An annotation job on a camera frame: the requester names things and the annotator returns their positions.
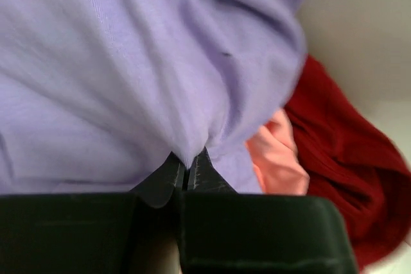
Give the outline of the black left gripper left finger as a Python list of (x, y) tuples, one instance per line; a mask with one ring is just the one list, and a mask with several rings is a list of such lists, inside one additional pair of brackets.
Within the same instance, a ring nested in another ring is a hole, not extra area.
[(175, 155), (125, 193), (1, 197), (2, 273), (127, 273), (133, 254), (173, 228)]

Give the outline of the purple t shirt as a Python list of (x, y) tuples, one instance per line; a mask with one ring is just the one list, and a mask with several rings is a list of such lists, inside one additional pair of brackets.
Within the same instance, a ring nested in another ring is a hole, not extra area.
[(127, 191), (207, 149), (258, 193), (245, 141), (290, 97), (303, 0), (1, 0), (1, 193)]

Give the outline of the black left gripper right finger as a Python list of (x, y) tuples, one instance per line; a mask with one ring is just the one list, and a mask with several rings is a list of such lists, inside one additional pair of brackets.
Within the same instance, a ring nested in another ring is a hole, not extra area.
[(314, 196), (240, 194), (206, 151), (180, 192), (184, 273), (357, 273), (342, 216)]

